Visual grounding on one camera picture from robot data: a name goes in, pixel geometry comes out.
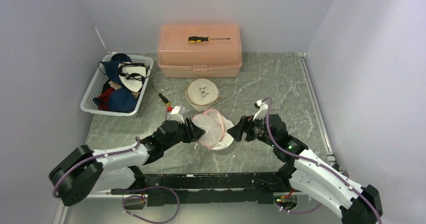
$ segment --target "white wall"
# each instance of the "white wall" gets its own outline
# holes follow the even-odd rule
[[[0,0],[0,39],[0,223],[52,223],[48,174],[84,144],[106,50],[78,0]]]
[[[305,52],[333,0],[81,0],[111,51],[155,52],[162,24],[237,23],[244,51]]]
[[[307,64],[338,162],[384,222],[426,219],[426,0],[334,0]]]

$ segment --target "marble surface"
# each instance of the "marble surface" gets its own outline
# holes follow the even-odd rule
[[[166,78],[157,67],[156,54],[144,54],[154,59],[149,84],[153,84],[172,105],[189,110],[184,117],[196,114],[183,92],[190,78]],[[316,121],[305,76],[296,54],[243,53],[243,66],[238,77],[212,78],[221,91],[213,106],[236,124],[242,115],[256,112],[256,100],[272,97],[272,114],[279,114],[289,132],[305,142],[321,159],[327,160],[320,128]],[[147,88],[138,117],[127,119],[95,115],[86,144],[92,149],[110,149],[134,143],[152,134],[164,121],[165,106],[155,90]],[[144,173],[217,173],[276,171],[282,166],[268,145],[254,140],[233,142],[224,150],[212,151],[194,147],[195,143],[180,143],[167,150],[160,160],[141,166]]]

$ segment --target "laundry basket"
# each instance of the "laundry basket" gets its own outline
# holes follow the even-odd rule
[[[115,53],[110,53],[102,59],[102,62],[109,62],[111,60],[111,57]],[[150,57],[144,57],[144,56],[138,56],[138,55],[129,55],[127,54],[133,63],[143,63],[146,66],[149,66],[150,69],[152,69],[152,66],[154,65],[154,61]],[[99,68],[104,72],[103,65],[100,64]],[[99,68],[96,70],[96,73],[93,76],[92,81],[90,82],[89,87],[86,90],[86,93],[84,94],[83,100],[80,103],[80,109],[84,112],[89,112],[92,114],[97,115],[109,115],[109,116],[120,116],[120,117],[130,117],[135,118],[138,114],[139,106],[141,105],[142,98],[144,96],[145,89],[148,85],[148,81],[150,77],[147,77],[145,79],[144,85],[141,90],[141,94],[139,95],[138,102],[136,104],[135,110],[133,110],[131,113],[121,113],[121,112],[113,112],[113,111],[103,111],[98,110],[96,104],[93,102],[93,98],[98,97],[100,93],[102,92],[103,85],[107,82],[108,77],[106,75],[103,75]]]

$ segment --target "screwdriver handle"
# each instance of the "screwdriver handle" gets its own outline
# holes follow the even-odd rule
[[[161,100],[163,100],[163,103],[164,103],[166,106],[169,106],[169,105],[170,105],[169,100],[168,100],[168,99],[166,99],[166,97],[165,97],[164,95],[162,95],[161,93],[159,93],[159,94],[158,94],[158,96],[160,96]]]
[[[210,40],[210,37],[188,37],[188,41],[190,43],[208,42],[209,40]]]

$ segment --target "screwdriver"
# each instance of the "screwdriver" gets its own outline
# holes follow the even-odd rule
[[[160,96],[161,100],[163,100],[163,103],[164,103],[166,106],[169,106],[169,105],[170,105],[169,100],[167,100],[167,99],[166,99],[166,97],[165,97],[164,95],[162,95],[162,94],[161,94],[158,90],[156,90],[156,89],[154,88],[154,86],[152,86],[152,85],[151,85],[151,87],[152,87],[155,91],[157,91],[158,96]]]
[[[188,37],[190,43],[208,42],[210,40],[230,40],[230,38]]]

